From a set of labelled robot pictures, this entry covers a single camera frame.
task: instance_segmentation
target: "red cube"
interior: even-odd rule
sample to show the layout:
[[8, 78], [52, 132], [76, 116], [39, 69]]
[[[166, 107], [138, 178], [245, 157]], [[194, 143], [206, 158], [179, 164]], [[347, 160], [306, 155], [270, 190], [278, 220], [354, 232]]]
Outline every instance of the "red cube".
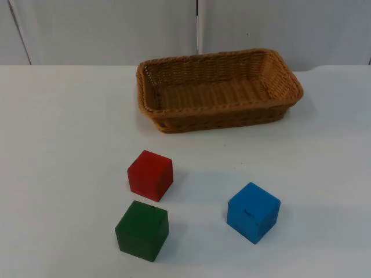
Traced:
[[173, 183], [173, 162], [143, 151], [128, 168], [128, 177], [132, 192], [158, 202]]

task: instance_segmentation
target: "wooden block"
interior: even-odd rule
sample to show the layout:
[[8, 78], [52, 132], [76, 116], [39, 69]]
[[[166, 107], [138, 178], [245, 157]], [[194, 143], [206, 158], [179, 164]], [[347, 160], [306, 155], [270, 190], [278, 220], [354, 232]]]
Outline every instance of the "wooden block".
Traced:
[[173, 162], [143, 151], [128, 168], [128, 177], [132, 192], [158, 202], [173, 183]]
[[276, 224], [280, 205], [250, 182], [228, 202], [227, 224], [256, 244]]
[[153, 262], [169, 234], [168, 212], [133, 201], [115, 233], [121, 251]]

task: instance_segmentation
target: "cube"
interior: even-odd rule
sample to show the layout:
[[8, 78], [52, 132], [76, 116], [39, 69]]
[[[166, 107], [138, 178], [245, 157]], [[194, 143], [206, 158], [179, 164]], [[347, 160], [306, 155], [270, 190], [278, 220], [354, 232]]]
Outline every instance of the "cube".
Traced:
[[256, 244], [276, 224], [280, 205], [250, 182], [228, 202], [227, 224]]
[[128, 177], [132, 192], [158, 202], [173, 183], [173, 162], [143, 151], [128, 168]]
[[168, 212], [133, 201], [115, 233], [121, 251], [153, 262], [169, 234]]

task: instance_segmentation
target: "basket rim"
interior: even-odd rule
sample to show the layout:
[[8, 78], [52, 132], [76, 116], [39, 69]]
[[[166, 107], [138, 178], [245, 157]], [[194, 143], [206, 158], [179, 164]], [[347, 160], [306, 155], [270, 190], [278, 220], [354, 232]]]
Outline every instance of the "basket rim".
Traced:
[[[177, 108], [177, 109], [153, 109], [146, 104], [144, 95], [146, 91], [146, 86], [142, 80], [144, 80], [144, 69], [146, 66], [151, 64], [166, 64], [173, 63], [175, 61], [197, 61], [205, 60], [209, 58], [214, 58], [217, 56], [237, 56], [249, 53], [263, 52], [272, 56], [275, 56], [280, 62], [282, 68], [288, 73], [288, 77], [295, 84], [297, 89], [297, 94], [293, 97], [281, 98], [281, 99], [270, 99], [267, 101], [244, 101], [241, 103], [230, 103], [224, 105], [213, 105], [205, 107], [191, 107], [191, 108]], [[289, 69], [288, 65], [283, 61], [282, 57], [278, 54], [277, 51], [265, 48], [254, 48], [248, 50], [239, 50], [231, 52], [218, 52], [212, 54], [199, 54], [192, 56], [180, 56], [180, 57], [168, 57], [148, 60], [140, 63], [137, 67], [137, 98], [140, 110], [153, 119], [165, 119], [165, 118], [176, 118], [176, 117], [186, 117], [186, 116], [197, 116], [197, 115], [214, 115], [218, 113], [229, 113], [229, 112], [239, 112], [245, 111], [247, 109], [267, 109], [267, 108], [276, 108], [281, 106], [293, 106], [295, 103], [302, 98], [304, 90], [300, 82], [297, 80], [294, 73]]]

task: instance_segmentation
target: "wicker basket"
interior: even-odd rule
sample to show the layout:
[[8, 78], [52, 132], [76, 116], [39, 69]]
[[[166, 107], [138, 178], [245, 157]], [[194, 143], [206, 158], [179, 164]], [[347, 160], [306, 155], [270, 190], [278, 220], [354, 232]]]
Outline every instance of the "wicker basket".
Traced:
[[137, 87], [141, 111], [165, 133], [273, 122], [303, 96], [292, 71], [268, 49], [146, 61]]

